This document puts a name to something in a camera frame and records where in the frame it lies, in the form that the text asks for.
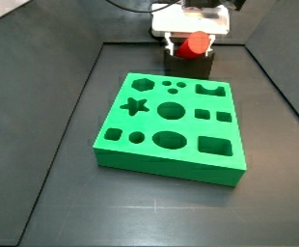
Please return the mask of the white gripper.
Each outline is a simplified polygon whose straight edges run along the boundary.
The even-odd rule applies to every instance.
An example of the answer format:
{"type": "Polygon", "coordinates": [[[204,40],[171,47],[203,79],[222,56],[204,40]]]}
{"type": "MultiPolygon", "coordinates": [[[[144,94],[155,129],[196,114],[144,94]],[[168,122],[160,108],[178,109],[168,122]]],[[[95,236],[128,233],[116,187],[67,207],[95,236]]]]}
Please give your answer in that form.
{"type": "Polygon", "coordinates": [[[230,32],[230,12],[219,5],[215,8],[184,8],[174,4],[168,8],[152,13],[152,33],[156,37],[164,36],[168,54],[174,54],[171,33],[208,33],[208,47],[206,54],[212,51],[215,35],[227,35],[230,32]]]}

